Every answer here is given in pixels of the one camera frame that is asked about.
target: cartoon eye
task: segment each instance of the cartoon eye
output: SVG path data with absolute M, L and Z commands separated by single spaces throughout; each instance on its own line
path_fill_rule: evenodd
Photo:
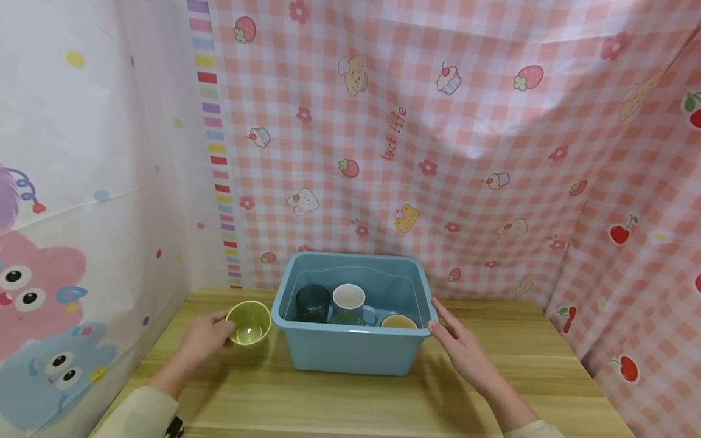
M 47 364 L 46 364 L 46 373 L 49 376 L 53 376 L 54 374 L 58 374 L 61 371 L 65 370 L 72 362 L 73 362 L 73 353 L 66 351 L 63 353 L 60 353 L 56 356 L 54 356 Z
M 46 299 L 43 290 L 32 287 L 23 291 L 15 300 L 15 307 L 20 312 L 31 312 L 38 309 Z
M 56 388 L 60 390 L 70 388 L 75 382 L 80 380 L 82 373 L 83 371 L 80 368 L 71 368 L 56 380 Z
M 0 287 L 5 290 L 17 290 L 27 285 L 32 279 L 32 270 L 26 266 L 10 266 L 0 273 Z

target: white mug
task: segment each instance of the white mug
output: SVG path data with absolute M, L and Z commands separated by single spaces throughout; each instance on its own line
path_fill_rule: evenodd
M 342 312 L 353 312 L 360 316 L 366 325 L 377 324 L 377 312 L 372 306 L 365 305 L 365 291 L 360 286 L 352 283 L 340 285 L 334 289 L 331 297 L 334 315 Z

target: person's arm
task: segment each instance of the person's arm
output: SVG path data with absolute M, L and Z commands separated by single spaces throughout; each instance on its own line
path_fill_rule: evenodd
M 526 400 L 499 373 L 475 334 L 436 298 L 432 303 L 445 324 L 429 322 L 431 334 L 443 345 L 458 374 L 484 397 L 505 437 L 560 437 L 557 430 L 540 421 Z
M 129 394 L 105 420 L 95 438 L 162 437 L 175 417 L 177 399 L 195 370 L 223 345 L 230 344 L 231 321 L 217 322 L 226 311 L 193 320 L 168 363 L 144 386 Z

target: white mug handle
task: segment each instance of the white mug handle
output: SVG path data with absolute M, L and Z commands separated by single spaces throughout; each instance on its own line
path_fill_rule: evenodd
M 366 314 L 372 315 L 372 322 L 365 319 Z M 362 307 L 362 320 L 365 321 L 365 324 L 367 324 L 367 325 L 371 325 L 371 326 L 377 325 L 377 310 L 375 310 L 375 308 L 372 306 L 367 306 L 367 305 L 363 306 Z

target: checkered fabric backdrop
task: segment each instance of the checkered fabric backdrop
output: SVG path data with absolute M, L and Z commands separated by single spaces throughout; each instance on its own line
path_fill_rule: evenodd
M 232 287 L 308 249 L 413 256 L 438 296 L 546 309 L 637 435 L 697 436 L 698 1 L 188 5 Z

